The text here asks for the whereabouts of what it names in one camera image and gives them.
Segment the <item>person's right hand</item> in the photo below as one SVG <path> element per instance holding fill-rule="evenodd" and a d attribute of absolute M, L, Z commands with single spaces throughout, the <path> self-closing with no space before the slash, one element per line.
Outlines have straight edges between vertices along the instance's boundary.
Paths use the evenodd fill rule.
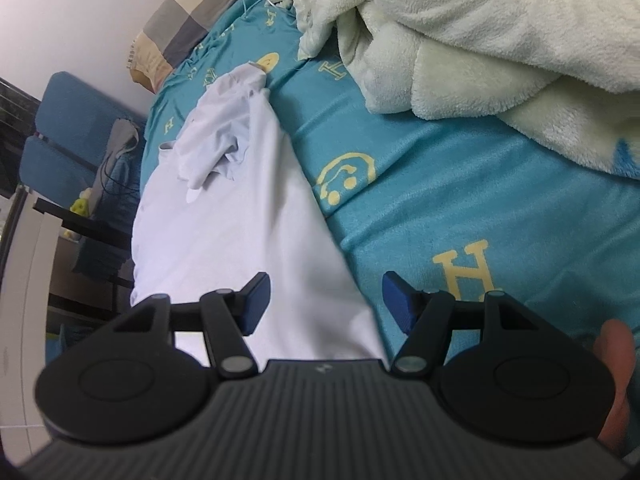
<path fill-rule="evenodd" d="M 619 320 L 606 321 L 592 347 L 592 353 L 608 368 L 615 384 L 615 399 L 598 440 L 618 453 L 623 447 L 630 419 L 627 388 L 634 374 L 634 336 Z"/>

